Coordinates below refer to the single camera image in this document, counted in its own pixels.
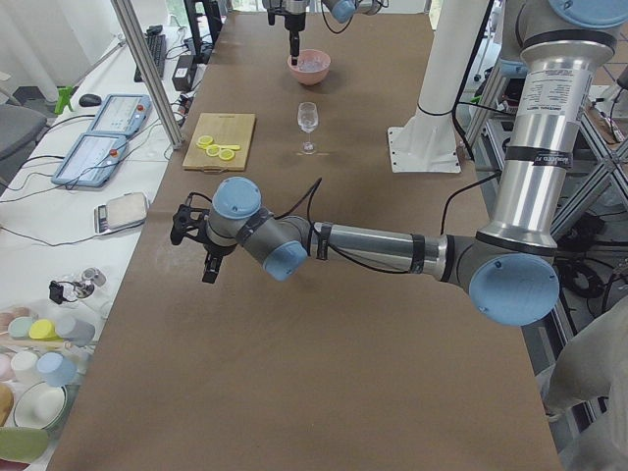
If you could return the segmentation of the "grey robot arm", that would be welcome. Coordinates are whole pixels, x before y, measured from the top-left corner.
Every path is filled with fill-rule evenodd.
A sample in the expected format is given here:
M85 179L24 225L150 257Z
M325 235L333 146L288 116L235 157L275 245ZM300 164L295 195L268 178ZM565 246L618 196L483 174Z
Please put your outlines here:
M321 1L321 6L327 8L332 17L339 24L349 24L352 17L357 14L375 15L382 9L388 8L388 1ZM296 66L300 55L300 33L305 31L306 11L309 1L297 0L269 0L262 5L267 12L268 24L273 26L276 17L284 18L284 26L288 31L290 63Z
M426 237L276 216L254 182L232 177L220 183L208 208L180 206L172 243L191 239L205 247L207 283L237 246L279 281L307 257L324 260L334 252L379 272L424 273L456 285L480 312L504 325L545 317L559 296L551 220L594 74L614 53L627 5L509 1L504 15L502 60L521 61L527 75L494 212L474 236Z

